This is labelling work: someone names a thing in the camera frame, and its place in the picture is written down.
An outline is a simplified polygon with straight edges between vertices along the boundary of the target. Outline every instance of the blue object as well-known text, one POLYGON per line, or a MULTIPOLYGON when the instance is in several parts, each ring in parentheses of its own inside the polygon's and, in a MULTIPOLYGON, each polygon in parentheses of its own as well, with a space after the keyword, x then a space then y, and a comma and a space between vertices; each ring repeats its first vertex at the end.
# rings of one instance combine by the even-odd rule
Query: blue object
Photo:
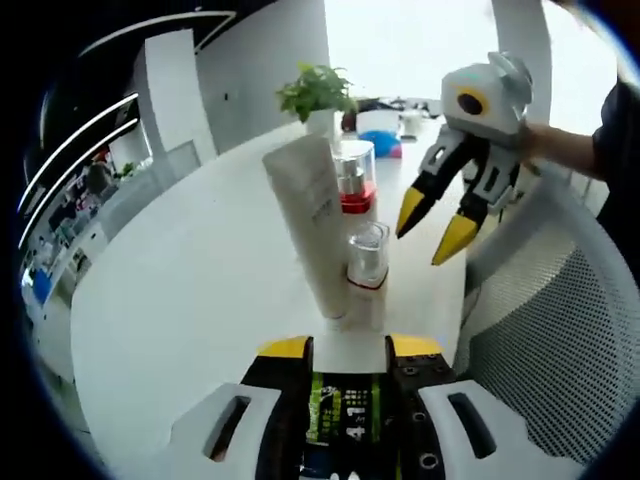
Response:
POLYGON ((371 130, 358 135, 360 140, 367 140, 373 143, 376 157, 388 157, 394 148, 402 145, 395 133, 383 130, 371 130))
POLYGON ((40 305, 44 305, 44 302, 49 296, 51 291, 51 279, 41 268, 36 270, 33 276, 33 294, 36 300, 40 302, 40 305))

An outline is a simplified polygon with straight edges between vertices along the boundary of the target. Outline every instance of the white flower pot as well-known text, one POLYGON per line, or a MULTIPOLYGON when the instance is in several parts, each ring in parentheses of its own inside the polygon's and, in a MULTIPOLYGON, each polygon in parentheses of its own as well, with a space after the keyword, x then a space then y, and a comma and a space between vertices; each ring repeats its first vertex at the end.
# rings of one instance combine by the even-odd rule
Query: white flower pot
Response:
POLYGON ((337 138, 335 117, 336 112, 333 109, 311 112, 311 115, 309 115, 309 118, 305 122, 307 133, 325 137, 329 140, 331 148, 334 149, 337 138))

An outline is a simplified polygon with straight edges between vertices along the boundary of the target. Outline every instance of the clear bottle cap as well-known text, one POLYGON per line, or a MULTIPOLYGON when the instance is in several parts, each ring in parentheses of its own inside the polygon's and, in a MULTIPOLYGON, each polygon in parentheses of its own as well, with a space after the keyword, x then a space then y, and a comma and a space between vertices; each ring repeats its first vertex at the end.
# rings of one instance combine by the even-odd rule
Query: clear bottle cap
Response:
POLYGON ((359 285, 378 286, 389 269, 387 225, 364 222, 349 235, 349 279, 359 285))
POLYGON ((341 151, 334 155, 340 193, 363 196, 375 190, 373 143, 365 140, 343 140, 341 151))

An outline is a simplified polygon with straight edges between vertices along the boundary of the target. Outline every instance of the robot eye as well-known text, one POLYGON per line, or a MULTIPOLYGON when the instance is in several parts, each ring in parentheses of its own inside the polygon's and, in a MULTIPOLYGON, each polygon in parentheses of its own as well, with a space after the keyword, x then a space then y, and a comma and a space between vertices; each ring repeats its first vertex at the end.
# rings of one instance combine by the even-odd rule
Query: robot eye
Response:
POLYGON ((482 102, 470 93, 458 95, 458 105, 469 115, 480 115, 484 110, 482 102))

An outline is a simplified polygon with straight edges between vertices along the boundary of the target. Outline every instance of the led light strip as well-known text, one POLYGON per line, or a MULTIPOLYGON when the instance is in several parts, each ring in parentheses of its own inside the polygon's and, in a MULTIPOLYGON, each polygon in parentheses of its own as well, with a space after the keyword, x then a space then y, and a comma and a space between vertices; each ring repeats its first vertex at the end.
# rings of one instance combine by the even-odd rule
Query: led light strip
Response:
POLYGON ((31 181, 27 185, 27 188, 25 188, 24 193, 22 194, 22 197, 20 198, 20 202, 18 203, 18 212, 22 208, 22 205, 24 204, 24 201, 26 200, 27 195, 29 195, 31 190, 33 190, 33 187, 35 187, 36 182, 38 181, 38 179, 42 176, 44 171, 49 167, 49 165, 51 165, 51 162, 53 162, 53 160, 60 154, 60 152, 62 150, 64 150, 66 147, 68 147, 69 144, 71 142, 73 142, 76 138, 78 138, 82 132, 87 130, 89 127, 91 127, 97 121, 99 121, 100 119, 104 118, 105 116, 107 116, 111 112, 117 110, 118 108, 126 105, 127 103, 135 100, 136 98, 138 98, 138 94, 137 93, 132 93, 131 95, 123 98, 119 102, 114 103, 109 108, 107 108, 106 110, 103 110, 98 115, 93 117, 91 120, 89 120, 87 123, 85 123, 82 127, 80 127, 78 130, 76 130, 69 138, 67 138, 64 142, 62 142, 62 144, 60 144, 60 146, 58 148, 56 148, 56 150, 49 156, 49 158, 47 158, 47 161, 42 164, 40 169, 36 172, 36 174, 33 176, 31 181))
POLYGON ((42 106, 40 107, 40 121, 38 122, 38 128, 40 129, 40 148, 44 148, 45 113, 47 112, 47 108, 49 107, 50 97, 51 97, 51 90, 49 90, 44 94, 44 98, 42 99, 42 106))
POLYGON ((130 32, 134 32, 136 30, 140 30, 145 27, 149 27, 151 25, 158 25, 164 22, 171 22, 173 20, 188 20, 190 18, 206 18, 206 17, 227 17, 225 18, 216 28, 214 28, 209 35, 207 35, 198 45, 195 47, 196 53, 199 52, 204 45, 213 35, 216 34, 222 27, 224 27, 231 20, 236 18, 236 12, 232 11, 217 11, 217 12, 188 12, 188 13, 176 13, 174 15, 166 15, 164 17, 152 18, 151 20, 145 20, 144 22, 139 22, 134 25, 129 25, 128 27, 122 28, 116 32, 113 32, 106 37, 102 37, 101 39, 95 41, 87 48, 85 48, 81 53, 80 57, 90 52, 94 48, 99 47, 100 45, 104 45, 105 43, 117 38, 121 35, 125 35, 130 32))
POLYGON ((53 184, 53 186, 49 189, 47 194, 43 197, 42 201, 38 204, 36 209, 33 211, 33 215, 31 215, 31 218, 29 219, 29 223, 27 224, 27 227, 24 229, 24 232, 22 232, 22 236, 20 237, 20 241, 18 242, 18 249, 22 248, 22 244, 24 243, 25 238, 27 238, 27 234, 31 230, 31 227, 33 226, 33 223, 38 218, 38 215, 40 214, 40 210, 42 210, 44 208, 44 206, 47 204, 47 201, 49 200, 51 195, 53 195, 53 193, 56 191, 56 189, 66 180, 66 178, 69 176, 69 174, 80 163, 82 163, 84 160, 86 160, 89 157, 89 155, 91 155, 93 152, 95 152, 98 148, 100 148, 102 145, 107 143, 112 138, 117 137, 121 132, 123 132, 127 128, 135 125, 136 123, 138 123, 138 119, 134 118, 133 120, 128 121, 127 123, 125 123, 121 127, 116 128, 113 132, 111 132, 109 135, 104 137, 102 140, 100 140, 98 143, 96 143, 93 147, 91 147, 89 150, 87 150, 86 153, 84 155, 82 155, 78 160, 73 162, 73 164, 60 176, 58 181, 56 181, 56 183, 53 184))

